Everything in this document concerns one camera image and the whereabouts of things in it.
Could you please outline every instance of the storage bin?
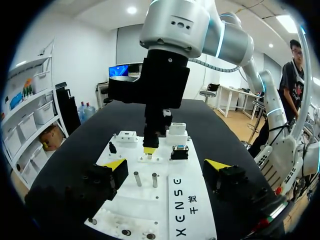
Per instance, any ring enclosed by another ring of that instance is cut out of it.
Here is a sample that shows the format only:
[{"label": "storage bin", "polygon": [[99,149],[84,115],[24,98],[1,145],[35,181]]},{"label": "storage bin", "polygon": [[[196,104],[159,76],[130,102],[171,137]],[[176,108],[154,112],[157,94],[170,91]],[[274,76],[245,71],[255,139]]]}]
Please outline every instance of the storage bin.
[{"label": "storage bin", "polygon": [[17,127],[14,127],[12,130],[10,130],[7,137],[3,141],[11,159],[13,159],[22,146],[18,136]]},{"label": "storage bin", "polygon": [[38,172],[36,171],[35,167],[33,166],[32,161],[29,160],[28,163],[26,164],[26,166],[24,167],[24,169],[21,173],[21,176],[31,187],[31,185],[34,183],[37,175],[38,175]]},{"label": "storage bin", "polygon": [[46,124],[54,116],[53,101],[46,103],[34,111],[34,121],[36,124]]},{"label": "storage bin", "polygon": [[50,87],[51,87],[50,71],[41,72],[33,76],[32,91],[34,94],[37,94]]},{"label": "storage bin", "polygon": [[30,115],[24,116],[18,126],[25,139],[28,140],[37,131],[34,113],[32,112]]},{"label": "storage bin", "polygon": [[43,149],[43,145],[41,142],[37,142],[37,146],[35,151],[32,153],[30,160],[32,160],[35,165],[39,168],[38,171],[44,167],[46,162],[48,161],[48,157]]}]

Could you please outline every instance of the glasses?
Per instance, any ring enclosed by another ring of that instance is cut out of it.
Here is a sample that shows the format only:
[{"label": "glasses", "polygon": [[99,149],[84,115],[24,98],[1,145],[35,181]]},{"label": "glasses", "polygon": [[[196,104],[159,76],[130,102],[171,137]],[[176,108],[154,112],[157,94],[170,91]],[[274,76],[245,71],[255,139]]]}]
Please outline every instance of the glasses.
[{"label": "glasses", "polygon": [[292,52],[295,54],[295,55],[299,55],[299,56],[303,56],[303,53],[302,51],[298,51],[298,50],[292,50]]}]

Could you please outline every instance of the ceiling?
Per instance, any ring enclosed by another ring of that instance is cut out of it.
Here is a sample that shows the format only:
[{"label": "ceiling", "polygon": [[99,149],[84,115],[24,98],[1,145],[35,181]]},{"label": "ceiling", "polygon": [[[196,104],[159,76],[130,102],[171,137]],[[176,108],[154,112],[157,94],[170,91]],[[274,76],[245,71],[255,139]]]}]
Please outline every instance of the ceiling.
[{"label": "ceiling", "polygon": [[[261,1],[215,0],[219,14],[237,12],[243,29],[254,40],[255,49],[267,54],[283,66],[292,57],[289,42],[291,39],[299,40],[298,35],[288,33],[275,18],[277,15],[288,14],[284,10],[286,7],[281,7],[274,0],[264,0],[260,3]],[[50,11],[68,15],[78,21],[109,31],[142,24],[150,2],[151,0],[56,0],[50,7]],[[134,15],[127,13],[127,8],[131,6],[137,8],[137,13]],[[319,64],[311,47],[310,51],[313,75],[320,78]]]}]

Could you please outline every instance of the water bottle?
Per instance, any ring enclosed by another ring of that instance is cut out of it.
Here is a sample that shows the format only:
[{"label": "water bottle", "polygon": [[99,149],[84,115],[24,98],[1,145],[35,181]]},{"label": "water bottle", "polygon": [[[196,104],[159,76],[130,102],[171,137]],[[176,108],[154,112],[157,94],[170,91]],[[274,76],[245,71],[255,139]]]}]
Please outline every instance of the water bottle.
[{"label": "water bottle", "polygon": [[87,121],[96,113],[94,106],[90,106],[89,103],[86,103],[86,108],[84,109],[84,120]]},{"label": "water bottle", "polygon": [[81,102],[81,106],[78,107],[78,115],[79,115],[79,119],[80,119],[80,122],[81,124],[83,124],[85,122],[85,104],[84,102],[82,101]]}]

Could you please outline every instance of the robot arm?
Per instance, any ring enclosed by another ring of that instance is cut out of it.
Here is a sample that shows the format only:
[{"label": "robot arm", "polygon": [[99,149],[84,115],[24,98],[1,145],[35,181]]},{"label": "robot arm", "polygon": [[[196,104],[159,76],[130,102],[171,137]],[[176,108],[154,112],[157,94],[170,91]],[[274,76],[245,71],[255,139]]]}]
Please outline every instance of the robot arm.
[{"label": "robot arm", "polygon": [[[154,0],[143,25],[140,44],[149,52],[161,50],[186,58],[198,58],[204,53],[241,66],[251,91],[266,93],[269,128],[285,125],[285,111],[270,72],[256,70],[252,37],[242,29],[241,21],[235,14],[219,16],[214,1],[209,11],[194,1]],[[271,131],[270,141],[277,135],[284,138],[288,132],[280,129]]]},{"label": "robot arm", "polygon": [[[242,29],[235,14],[218,15],[214,1],[208,12],[195,0],[153,0],[139,43],[148,49],[140,78],[110,78],[109,97],[146,105],[144,147],[158,147],[158,136],[165,133],[165,126],[172,119],[172,116],[165,116],[164,110],[180,107],[190,72],[188,59],[208,54],[241,66],[251,91],[265,92],[264,104],[271,130],[268,142],[274,144],[266,146],[255,160],[273,189],[281,186],[282,194],[285,194],[291,188],[296,177],[301,175],[303,165],[299,143],[303,119],[298,119],[294,136],[281,128],[287,119],[274,80],[268,70],[257,72],[253,59],[254,41]],[[305,56],[309,57],[308,48]],[[308,99],[306,82],[304,98]],[[312,152],[308,154],[310,158],[316,155],[315,150]]]}]

